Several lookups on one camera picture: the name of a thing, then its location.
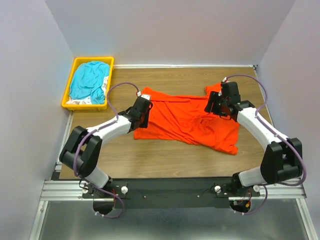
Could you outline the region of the orange t shirt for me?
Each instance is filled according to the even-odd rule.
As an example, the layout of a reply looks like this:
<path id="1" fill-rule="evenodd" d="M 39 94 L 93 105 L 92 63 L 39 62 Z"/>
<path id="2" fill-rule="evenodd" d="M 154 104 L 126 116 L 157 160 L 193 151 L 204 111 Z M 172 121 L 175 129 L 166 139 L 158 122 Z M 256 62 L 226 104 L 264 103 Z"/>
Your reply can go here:
<path id="1" fill-rule="evenodd" d="M 150 95 L 153 107 L 149 113 L 148 126 L 136 129 L 133 138 L 176 140 L 236 155 L 240 125 L 232 119 L 205 112 L 210 93 L 220 88 L 217 83 L 206 86 L 204 96 L 174 96 L 145 87 L 142 92 Z"/>

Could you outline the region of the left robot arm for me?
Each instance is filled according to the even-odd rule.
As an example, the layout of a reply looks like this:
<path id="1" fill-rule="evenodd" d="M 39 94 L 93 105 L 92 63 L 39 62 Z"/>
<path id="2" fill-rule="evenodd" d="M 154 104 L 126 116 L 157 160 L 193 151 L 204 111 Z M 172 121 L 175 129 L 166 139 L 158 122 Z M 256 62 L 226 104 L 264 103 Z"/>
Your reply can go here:
<path id="1" fill-rule="evenodd" d="M 143 94 L 137 97 L 133 106 L 102 124 L 75 127 L 59 155 L 60 162 L 73 170 L 75 176 L 104 188 L 111 177 L 97 167 L 102 146 L 120 135 L 146 128 L 152 107 L 151 96 Z"/>

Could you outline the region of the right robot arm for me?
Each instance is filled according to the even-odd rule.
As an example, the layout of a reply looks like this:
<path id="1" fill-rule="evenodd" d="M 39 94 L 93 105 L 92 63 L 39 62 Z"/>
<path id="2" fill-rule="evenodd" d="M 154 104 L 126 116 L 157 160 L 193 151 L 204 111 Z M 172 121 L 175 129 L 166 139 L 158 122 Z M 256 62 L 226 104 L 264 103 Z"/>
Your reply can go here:
<path id="1" fill-rule="evenodd" d="M 301 141 L 288 138 L 275 129 L 250 101 L 241 101 L 239 95 L 229 97 L 212 91 L 204 110 L 220 117 L 230 117 L 245 127 L 264 149 L 260 166 L 232 175 L 228 189 L 233 194 L 255 185 L 288 186 L 287 181 L 295 178 L 300 178 L 300 185 L 306 180 Z"/>

